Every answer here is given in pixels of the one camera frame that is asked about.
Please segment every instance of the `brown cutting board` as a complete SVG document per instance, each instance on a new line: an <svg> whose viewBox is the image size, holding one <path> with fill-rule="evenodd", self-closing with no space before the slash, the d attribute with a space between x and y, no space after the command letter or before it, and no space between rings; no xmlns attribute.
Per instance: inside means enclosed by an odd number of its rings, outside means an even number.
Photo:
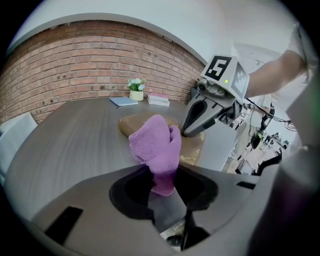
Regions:
<svg viewBox="0 0 320 256"><path fill-rule="evenodd" d="M146 112L142 114L134 114L123 117L119 120L119 129L127 137L138 131L144 123L153 115L157 113ZM178 120L171 116L164 116L168 126L177 126L179 129ZM187 163L190 165L196 165L201 154L205 141L205 133L201 132L195 137L184 137L181 136L181 151L180 151L180 161L182 163Z"/></svg>

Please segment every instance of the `wooden table surface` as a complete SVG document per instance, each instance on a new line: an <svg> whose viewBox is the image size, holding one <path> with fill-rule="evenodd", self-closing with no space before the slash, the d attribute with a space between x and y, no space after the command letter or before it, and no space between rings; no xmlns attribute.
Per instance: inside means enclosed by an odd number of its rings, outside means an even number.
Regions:
<svg viewBox="0 0 320 256"><path fill-rule="evenodd" d="M27 220L51 200L85 179L137 165L120 118L155 112L184 116L186 105L118 107L108 98L69 101L50 114L24 141L9 167L5 193L13 209ZM221 171L234 146L236 131L217 122L205 131L199 167Z"/></svg>

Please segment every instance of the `blue book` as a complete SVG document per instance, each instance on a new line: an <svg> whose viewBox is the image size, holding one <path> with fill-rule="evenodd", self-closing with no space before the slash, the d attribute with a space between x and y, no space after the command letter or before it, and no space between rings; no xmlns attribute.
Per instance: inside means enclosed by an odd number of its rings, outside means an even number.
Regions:
<svg viewBox="0 0 320 256"><path fill-rule="evenodd" d="M129 105L137 105L138 101L129 98L129 97L114 97L114 98L109 98L110 101L112 101L114 104L117 106L129 106Z"/></svg>

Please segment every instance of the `purple cloth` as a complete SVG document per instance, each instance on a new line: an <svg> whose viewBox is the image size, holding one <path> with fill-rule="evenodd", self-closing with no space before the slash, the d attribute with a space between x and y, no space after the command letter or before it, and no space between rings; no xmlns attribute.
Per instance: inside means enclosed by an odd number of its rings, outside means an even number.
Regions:
<svg viewBox="0 0 320 256"><path fill-rule="evenodd" d="M180 160L181 136L178 127L168 127L159 114L153 115L129 136L134 159L146 164L153 173L152 191L170 196L175 191L174 178Z"/></svg>

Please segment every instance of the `pink book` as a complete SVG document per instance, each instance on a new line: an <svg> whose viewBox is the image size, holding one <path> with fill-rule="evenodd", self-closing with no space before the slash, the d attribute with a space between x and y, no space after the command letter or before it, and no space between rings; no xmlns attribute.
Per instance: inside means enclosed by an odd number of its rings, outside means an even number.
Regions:
<svg viewBox="0 0 320 256"><path fill-rule="evenodd" d="M156 101L162 101L162 102L169 101L168 96L161 93L152 92L152 93L149 93L148 97L150 100L156 100Z"/></svg>

